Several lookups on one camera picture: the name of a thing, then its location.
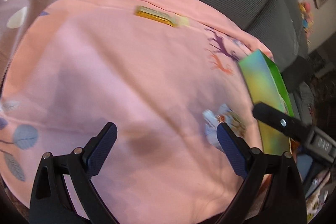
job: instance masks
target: stuffed toy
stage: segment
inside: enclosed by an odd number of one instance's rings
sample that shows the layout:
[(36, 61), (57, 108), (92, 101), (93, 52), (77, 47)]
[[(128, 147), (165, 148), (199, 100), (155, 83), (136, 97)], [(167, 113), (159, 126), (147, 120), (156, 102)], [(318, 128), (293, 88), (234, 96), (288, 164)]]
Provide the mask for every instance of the stuffed toy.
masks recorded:
[(306, 0), (298, 0), (298, 2), (302, 16), (302, 25), (306, 33), (306, 37), (308, 38), (313, 31), (312, 26), (314, 23), (310, 9), (310, 3)]

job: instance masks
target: pink fabric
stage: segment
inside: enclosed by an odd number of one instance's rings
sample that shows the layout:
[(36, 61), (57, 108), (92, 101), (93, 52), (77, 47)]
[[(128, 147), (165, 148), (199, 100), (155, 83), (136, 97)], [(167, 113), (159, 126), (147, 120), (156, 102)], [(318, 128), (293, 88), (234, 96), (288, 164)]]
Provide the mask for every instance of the pink fabric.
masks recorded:
[[(138, 5), (180, 24), (136, 16)], [(31, 147), (6, 146), (25, 178), (16, 179), (0, 157), (5, 182), (29, 206), (41, 155), (70, 153), (111, 121), (118, 138), (92, 181), (120, 223), (192, 224), (224, 211), (242, 180), (207, 143), (202, 112), (226, 103), (246, 125), (247, 143), (262, 148), (232, 60), (258, 48), (272, 56), (198, 0), (53, 3), (27, 31), (5, 82), (2, 104), (18, 107), (1, 113), (3, 139), (11, 142), (23, 124), (38, 132)]]

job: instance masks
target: wall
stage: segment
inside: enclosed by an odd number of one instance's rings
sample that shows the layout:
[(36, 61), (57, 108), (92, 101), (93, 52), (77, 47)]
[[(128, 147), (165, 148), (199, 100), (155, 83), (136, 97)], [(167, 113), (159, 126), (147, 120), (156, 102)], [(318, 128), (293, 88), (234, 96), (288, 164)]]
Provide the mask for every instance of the wall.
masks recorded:
[(307, 1), (311, 4), (314, 18), (313, 33), (308, 38), (311, 42), (309, 51), (312, 52), (336, 31), (336, 0), (328, 0), (320, 9), (315, 8), (314, 0)]

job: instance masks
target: colorful box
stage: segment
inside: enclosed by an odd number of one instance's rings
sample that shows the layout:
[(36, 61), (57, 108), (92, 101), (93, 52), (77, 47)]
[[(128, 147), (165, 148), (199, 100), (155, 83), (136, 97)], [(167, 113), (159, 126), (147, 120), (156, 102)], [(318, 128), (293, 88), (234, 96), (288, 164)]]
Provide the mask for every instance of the colorful box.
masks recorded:
[[(264, 102), (290, 116), (294, 116), (288, 92), (275, 65), (260, 50), (238, 63), (250, 92), (252, 102)], [(282, 155), (291, 151), (290, 139), (274, 128), (258, 121), (264, 153)]]

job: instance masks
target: metal screw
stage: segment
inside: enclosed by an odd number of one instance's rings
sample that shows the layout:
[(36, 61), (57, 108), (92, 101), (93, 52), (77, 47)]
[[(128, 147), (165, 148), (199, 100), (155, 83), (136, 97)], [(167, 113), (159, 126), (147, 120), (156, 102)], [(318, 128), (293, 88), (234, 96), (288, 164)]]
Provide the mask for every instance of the metal screw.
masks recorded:
[(251, 148), (251, 152), (253, 153), (253, 154), (255, 154), (255, 155), (258, 155), (258, 154), (260, 154), (260, 149), (259, 148), (257, 148), (257, 147), (252, 147)]
[(288, 159), (290, 159), (292, 157), (292, 154), (289, 153), (289, 152), (285, 152), (285, 157), (288, 158)]
[(75, 153), (75, 155), (78, 155), (78, 154), (80, 154), (80, 153), (83, 152), (83, 148), (81, 148), (81, 147), (77, 147), (77, 148), (75, 148), (75, 149), (73, 150), (73, 152)]
[(285, 121), (284, 119), (281, 119), (280, 123), (281, 123), (281, 125), (282, 125), (283, 127), (285, 127), (285, 126), (287, 125), (287, 123), (286, 123), (286, 121)]
[(44, 159), (47, 159), (47, 158), (49, 158), (50, 157), (50, 152), (45, 152), (44, 154), (43, 154), (43, 158)]

